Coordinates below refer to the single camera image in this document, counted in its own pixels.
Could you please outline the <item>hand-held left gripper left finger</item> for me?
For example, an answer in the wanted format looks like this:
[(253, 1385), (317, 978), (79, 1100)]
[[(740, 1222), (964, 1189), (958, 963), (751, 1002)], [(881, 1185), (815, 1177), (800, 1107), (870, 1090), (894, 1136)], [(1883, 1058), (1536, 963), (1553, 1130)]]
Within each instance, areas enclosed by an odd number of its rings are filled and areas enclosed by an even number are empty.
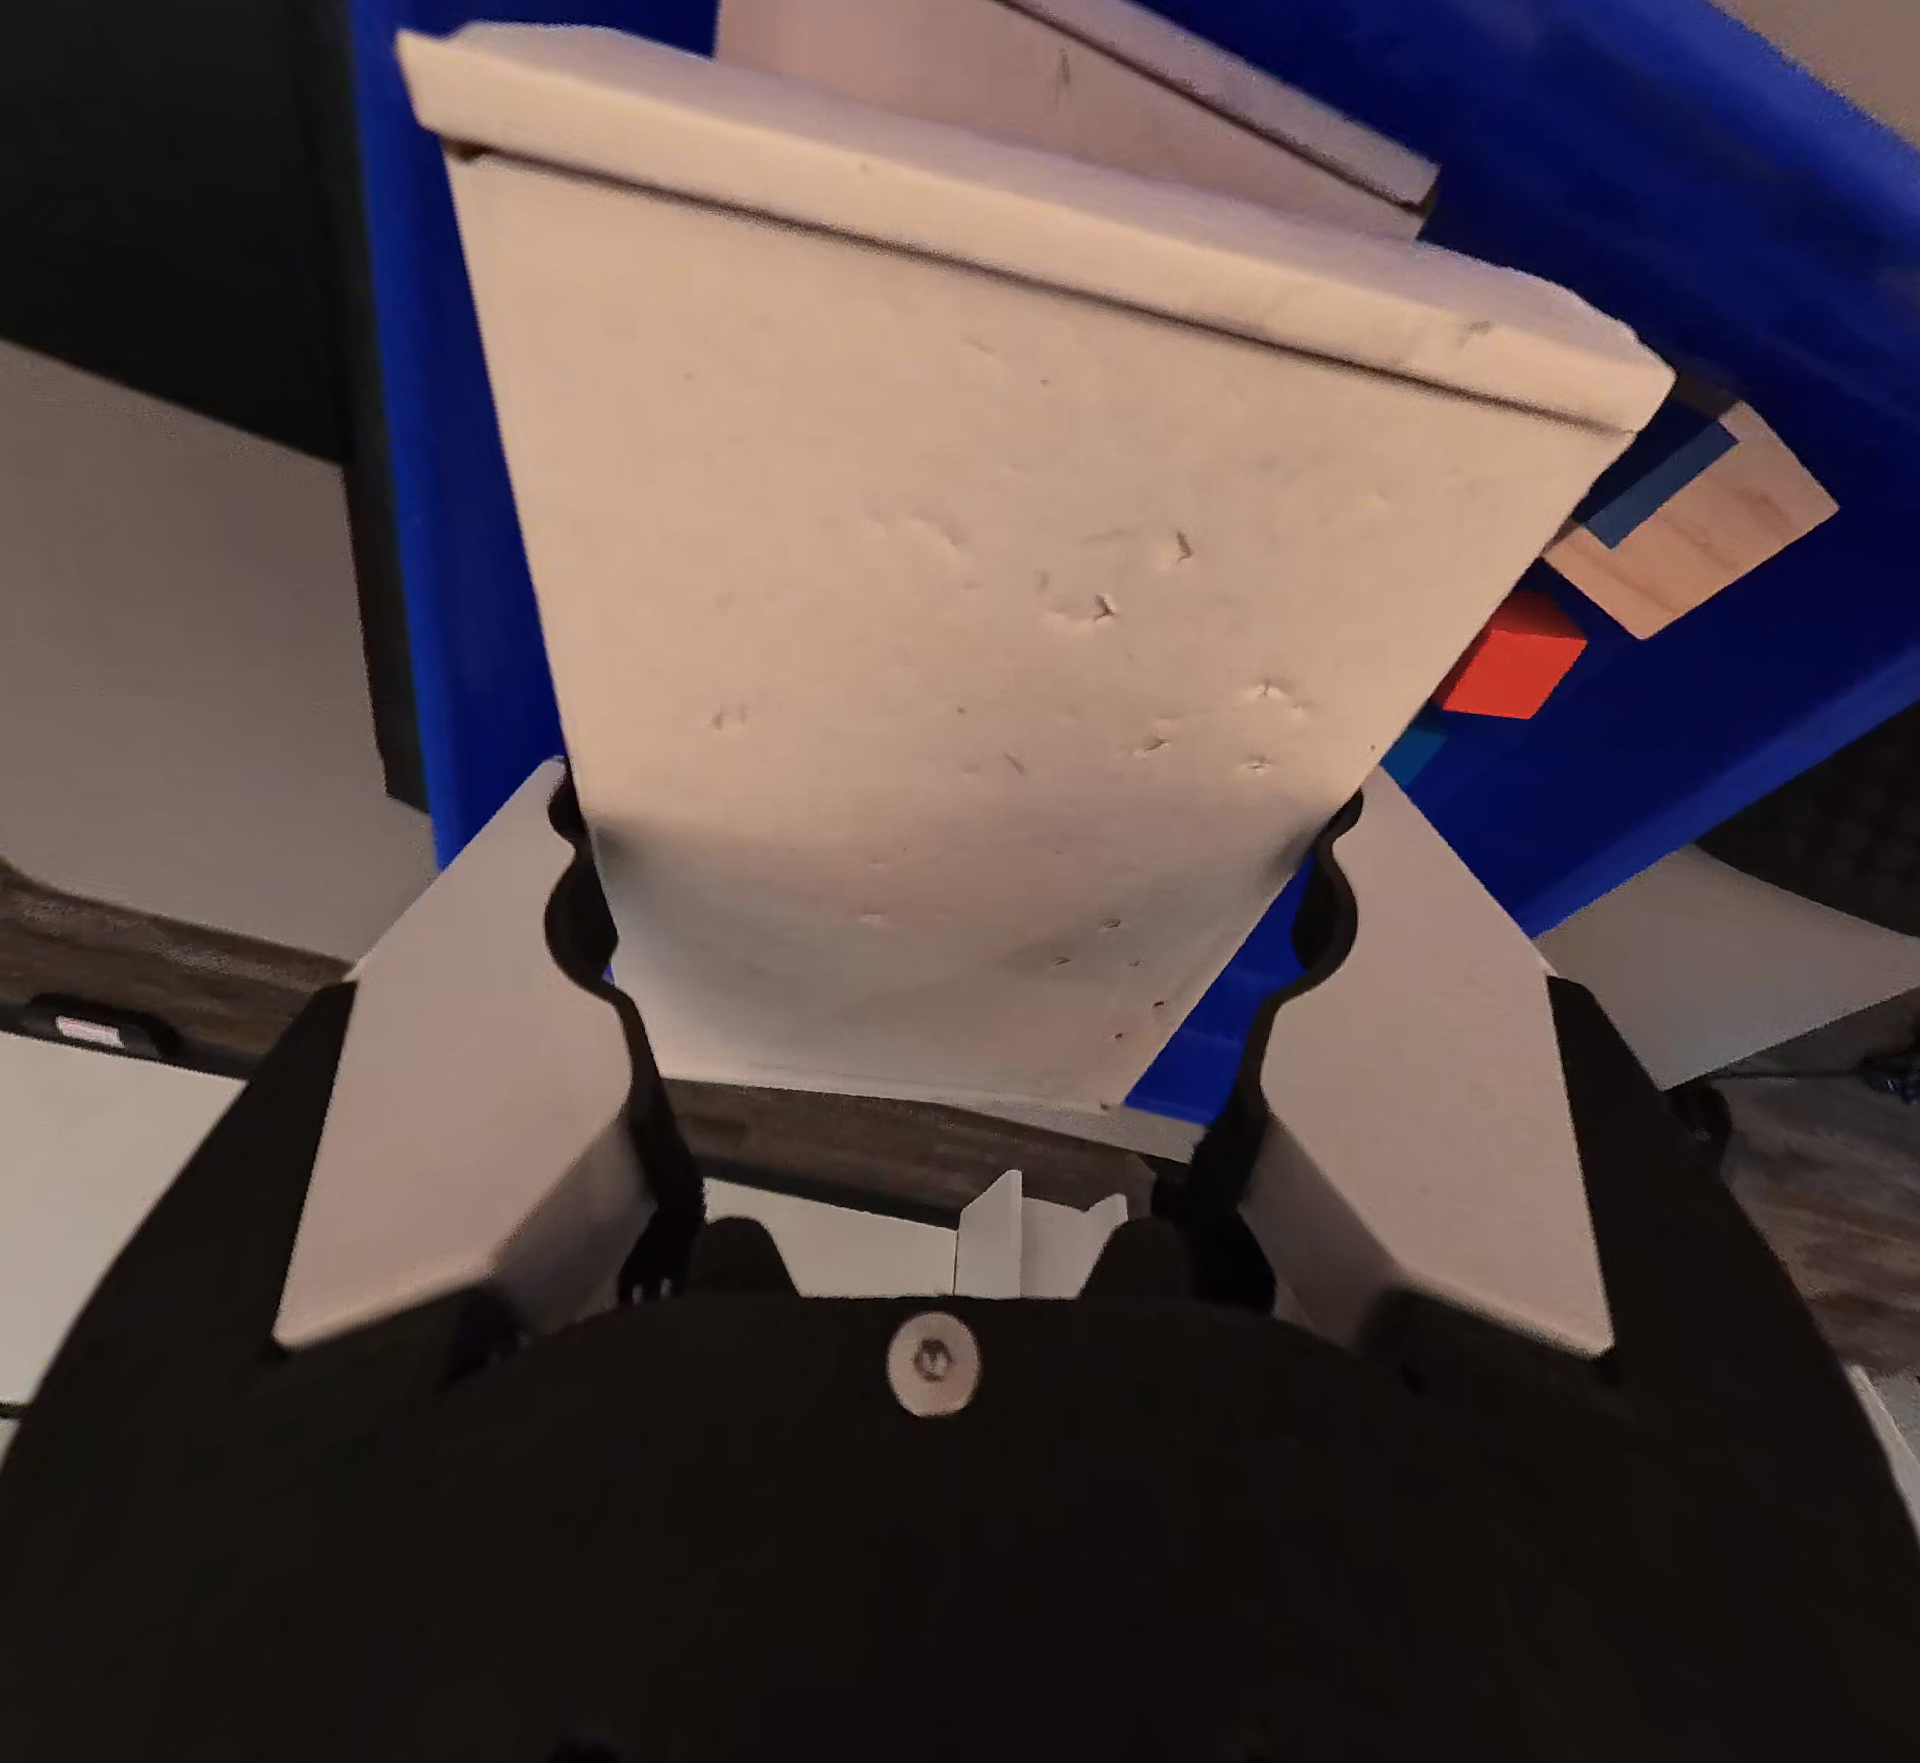
[(277, 1346), (486, 1291), (548, 1337), (683, 1287), (706, 1222), (569, 762), (353, 968)]

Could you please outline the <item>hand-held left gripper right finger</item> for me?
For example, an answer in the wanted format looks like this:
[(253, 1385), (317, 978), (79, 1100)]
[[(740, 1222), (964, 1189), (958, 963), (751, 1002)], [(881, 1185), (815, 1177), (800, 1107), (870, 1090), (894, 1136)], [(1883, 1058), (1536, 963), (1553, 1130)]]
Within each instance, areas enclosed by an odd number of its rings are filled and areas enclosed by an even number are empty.
[(1363, 779), (1330, 844), (1359, 934), (1272, 1013), (1243, 1194), (1288, 1314), (1359, 1346), (1415, 1291), (1576, 1359), (1614, 1346), (1548, 1009), (1553, 968), (1430, 818)]

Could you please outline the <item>small red cube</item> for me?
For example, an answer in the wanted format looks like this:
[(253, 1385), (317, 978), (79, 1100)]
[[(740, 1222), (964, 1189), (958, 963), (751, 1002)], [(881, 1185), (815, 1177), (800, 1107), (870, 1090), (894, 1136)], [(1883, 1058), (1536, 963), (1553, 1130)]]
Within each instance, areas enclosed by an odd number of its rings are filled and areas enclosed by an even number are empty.
[(1553, 593), (1514, 591), (1436, 684), (1430, 709), (1447, 716), (1536, 716), (1580, 650), (1584, 636)]

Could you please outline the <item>wooden cube with blue stripe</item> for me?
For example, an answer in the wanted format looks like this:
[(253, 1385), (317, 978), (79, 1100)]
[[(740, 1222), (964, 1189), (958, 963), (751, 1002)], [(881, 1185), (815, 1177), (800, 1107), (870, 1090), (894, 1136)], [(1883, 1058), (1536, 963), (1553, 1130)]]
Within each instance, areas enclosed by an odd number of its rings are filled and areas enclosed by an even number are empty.
[(1539, 564), (1628, 640), (1652, 640), (1830, 516), (1836, 496), (1750, 402), (1683, 384)]

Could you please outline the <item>white cardboard mailer box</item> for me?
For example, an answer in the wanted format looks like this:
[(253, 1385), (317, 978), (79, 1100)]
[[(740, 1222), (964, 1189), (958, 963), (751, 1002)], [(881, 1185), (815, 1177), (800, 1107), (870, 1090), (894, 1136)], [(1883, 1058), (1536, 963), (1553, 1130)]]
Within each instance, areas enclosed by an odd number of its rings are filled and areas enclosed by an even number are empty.
[(719, 61), (1379, 239), (1436, 165), (1136, 0), (719, 0)]
[(668, 1080), (1125, 1100), (1668, 394), (1514, 267), (630, 32), (393, 61)]

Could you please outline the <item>blue plastic bin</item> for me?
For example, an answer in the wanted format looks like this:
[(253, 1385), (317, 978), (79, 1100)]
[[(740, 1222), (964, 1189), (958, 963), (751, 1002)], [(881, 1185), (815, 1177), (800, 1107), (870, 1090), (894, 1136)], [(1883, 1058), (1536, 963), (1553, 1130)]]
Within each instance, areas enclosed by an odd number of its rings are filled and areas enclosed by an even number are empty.
[[(1136, 0), (1442, 165), (1430, 239), (1553, 279), (1737, 389), (1836, 516), (1659, 640), (1589, 600), (1536, 722), (1459, 722), (1415, 800), (1548, 934), (1917, 709), (1917, 145), (1711, 0)], [(560, 750), (451, 188), (393, 32), (719, 0), (346, 0), (418, 766), (451, 862)]]

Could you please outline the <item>black floor device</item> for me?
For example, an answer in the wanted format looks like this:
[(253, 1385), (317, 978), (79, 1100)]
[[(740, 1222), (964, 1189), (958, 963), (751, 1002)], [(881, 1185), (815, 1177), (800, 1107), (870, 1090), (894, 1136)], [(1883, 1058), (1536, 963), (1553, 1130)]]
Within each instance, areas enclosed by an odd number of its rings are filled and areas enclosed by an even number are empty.
[(107, 1050), (107, 1058), (141, 1058), (141, 1063), (178, 1063), (184, 1040), (174, 1023), (128, 1009), (102, 1009), (79, 993), (33, 993), (17, 1013), (17, 1031), (33, 1040)]

